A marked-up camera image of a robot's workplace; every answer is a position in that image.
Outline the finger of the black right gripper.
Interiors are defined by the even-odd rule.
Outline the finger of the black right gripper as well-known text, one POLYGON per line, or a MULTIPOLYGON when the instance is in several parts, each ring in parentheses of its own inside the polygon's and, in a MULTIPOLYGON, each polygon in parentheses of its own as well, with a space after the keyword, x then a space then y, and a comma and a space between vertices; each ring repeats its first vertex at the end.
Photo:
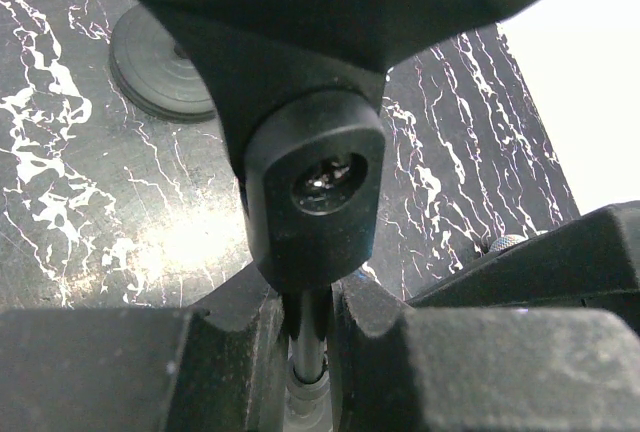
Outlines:
POLYGON ((612 204, 484 255, 409 300, 413 307, 491 307, 639 290, 639 206, 612 204))

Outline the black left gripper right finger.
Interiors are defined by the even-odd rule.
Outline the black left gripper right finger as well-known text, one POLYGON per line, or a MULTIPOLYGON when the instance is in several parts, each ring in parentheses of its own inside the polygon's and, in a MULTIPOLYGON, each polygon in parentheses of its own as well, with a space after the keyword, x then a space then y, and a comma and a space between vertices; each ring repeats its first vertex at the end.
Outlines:
POLYGON ((593 309, 416 309, 362 273, 333 287, 338 431, 635 431, 639 340, 593 309))

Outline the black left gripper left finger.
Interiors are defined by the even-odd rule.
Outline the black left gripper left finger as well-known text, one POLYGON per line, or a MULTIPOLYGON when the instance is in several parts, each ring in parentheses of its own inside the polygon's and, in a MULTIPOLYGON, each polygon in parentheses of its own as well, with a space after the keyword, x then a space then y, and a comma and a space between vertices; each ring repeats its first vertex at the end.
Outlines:
POLYGON ((248 267, 185 308, 1 316, 5 431, 276 431, 280 297, 248 267))

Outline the black round base stand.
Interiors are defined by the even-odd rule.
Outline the black round base stand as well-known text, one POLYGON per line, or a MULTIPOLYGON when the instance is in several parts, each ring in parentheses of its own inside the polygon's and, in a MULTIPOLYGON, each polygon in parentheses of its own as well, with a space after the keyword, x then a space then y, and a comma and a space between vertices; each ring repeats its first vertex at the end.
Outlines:
POLYGON ((327 429, 331 287, 372 254, 390 68, 538 0, 139 0, 200 73, 283 299, 287 429, 327 429))
POLYGON ((116 22, 109 67, 121 93, 143 112, 164 121, 199 123, 217 115, 196 68, 162 24, 142 5, 116 22))

